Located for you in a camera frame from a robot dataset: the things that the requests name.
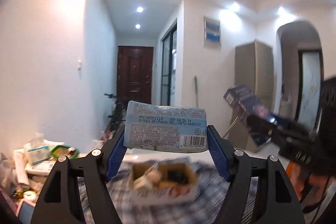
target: black door frame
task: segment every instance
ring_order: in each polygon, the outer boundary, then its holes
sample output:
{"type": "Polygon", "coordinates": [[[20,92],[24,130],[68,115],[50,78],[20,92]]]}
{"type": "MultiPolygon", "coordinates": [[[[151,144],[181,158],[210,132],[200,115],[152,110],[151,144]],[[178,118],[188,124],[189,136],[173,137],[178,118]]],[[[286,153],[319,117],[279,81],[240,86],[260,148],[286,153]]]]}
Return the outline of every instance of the black door frame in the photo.
{"type": "MultiPolygon", "coordinates": [[[[301,101],[302,101],[302,86],[303,86],[303,68],[302,68],[302,55],[307,52],[318,52],[320,55],[320,75],[321,75],[321,83],[320,88],[322,88],[322,83],[324,79],[324,67],[323,67],[323,54],[321,49],[311,49],[311,50],[298,50],[299,55],[299,97],[297,101],[297,107],[295,112],[295,120],[297,121],[300,114],[300,108],[301,108],[301,101]]],[[[320,120],[320,104],[318,107],[317,115],[316,115],[316,121],[314,124],[314,128],[317,128],[320,120]]]]}
{"type": "Polygon", "coordinates": [[[173,33],[177,30],[177,23],[168,31],[168,33],[161,39],[162,41],[162,66],[161,66],[161,92],[160,92],[160,105],[162,105],[162,86],[163,77],[168,76],[168,100],[167,104],[170,105],[170,94],[171,94],[171,71],[172,71],[172,63],[173,63],[173,33]],[[169,38],[169,70],[168,75],[163,75],[163,56],[164,56],[164,41],[169,38]]]}

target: blue tissue package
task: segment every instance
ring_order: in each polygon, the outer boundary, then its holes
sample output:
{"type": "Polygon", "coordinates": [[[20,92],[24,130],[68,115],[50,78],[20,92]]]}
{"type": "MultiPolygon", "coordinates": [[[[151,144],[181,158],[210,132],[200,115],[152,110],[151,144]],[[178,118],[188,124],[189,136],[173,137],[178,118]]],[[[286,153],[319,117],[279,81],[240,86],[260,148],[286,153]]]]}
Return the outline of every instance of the blue tissue package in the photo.
{"type": "MultiPolygon", "coordinates": [[[[275,116],[270,112],[254,95],[254,93],[246,86],[239,85],[232,89],[228,89],[224,95],[224,99],[238,114],[239,120],[247,126],[246,119],[248,115],[256,115],[271,123],[277,123],[275,116]]],[[[262,145],[269,140],[269,136],[258,132],[250,132],[250,135],[256,145],[262,145]]]]}

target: cardboard box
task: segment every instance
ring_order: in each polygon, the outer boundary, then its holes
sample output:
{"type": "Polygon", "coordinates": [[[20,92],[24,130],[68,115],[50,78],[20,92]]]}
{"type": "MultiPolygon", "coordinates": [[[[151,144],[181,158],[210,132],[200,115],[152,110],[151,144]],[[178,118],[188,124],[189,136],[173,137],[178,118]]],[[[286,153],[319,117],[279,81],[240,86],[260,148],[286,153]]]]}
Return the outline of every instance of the cardboard box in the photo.
{"type": "Polygon", "coordinates": [[[141,177],[151,164],[133,164],[129,186],[132,192],[133,204],[139,206],[152,206],[163,204],[177,204],[193,201],[198,193],[198,177],[186,164],[161,164],[158,170],[162,173],[163,180],[167,180],[168,170],[182,170],[188,176],[188,184],[176,185],[168,188],[153,190],[135,190],[133,182],[141,177]]]}

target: plaid cloth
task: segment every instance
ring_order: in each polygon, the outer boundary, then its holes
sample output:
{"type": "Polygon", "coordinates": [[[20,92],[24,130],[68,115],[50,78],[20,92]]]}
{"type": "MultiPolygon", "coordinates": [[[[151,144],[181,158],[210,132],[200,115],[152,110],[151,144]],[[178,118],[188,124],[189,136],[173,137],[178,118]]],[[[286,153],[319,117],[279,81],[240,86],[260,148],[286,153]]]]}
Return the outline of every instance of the plaid cloth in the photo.
{"type": "MultiPolygon", "coordinates": [[[[189,164],[199,175],[199,189],[196,199],[193,202],[175,205],[134,206],[128,185],[132,164],[122,162],[118,174],[106,186],[123,224],[211,224],[215,221],[229,183],[219,176],[214,165],[207,165],[199,161],[190,163],[188,158],[167,160],[160,163],[168,162],[189,164]]],[[[257,178],[251,179],[250,191],[242,218],[243,224],[250,222],[257,182],[257,178]]],[[[86,223],[94,224],[83,178],[79,179],[79,190],[86,223]]]]}

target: silver screw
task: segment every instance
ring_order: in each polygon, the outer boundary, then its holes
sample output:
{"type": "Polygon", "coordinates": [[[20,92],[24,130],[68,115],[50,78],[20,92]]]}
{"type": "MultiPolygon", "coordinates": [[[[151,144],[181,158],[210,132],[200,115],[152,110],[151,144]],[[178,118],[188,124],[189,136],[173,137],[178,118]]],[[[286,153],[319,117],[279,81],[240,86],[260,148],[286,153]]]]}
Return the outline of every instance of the silver screw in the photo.
{"type": "Polygon", "coordinates": [[[94,156],[99,156],[100,153],[101,153],[101,151],[99,149],[95,149],[91,152],[91,154],[94,155],[94,156]]]}
{"type": "Polygon", "coordinates": [[[58,157],[58,161],[59,162],[64,162],[65,160],[67,159],[67,157],[66,156],[60,156],[60,157],[58,157]]]}
{"type": "Polygon", "coordinates": [[[237,149],[237,150],[235,150],[235,155],[238,156],[238,157],[241,157],[242,155],[244,155],[244,151],[240,150],[240,149],[237,149]]]}
{"type": "Polygon", "coordinates": [[[273,162],[278,161],[278,157],[277,157],[277,156],[274,156],[274,155],[271,155],[271,156],[269,157],[269,159],[270,159],[271,161],[273,161],[273,162]]]}

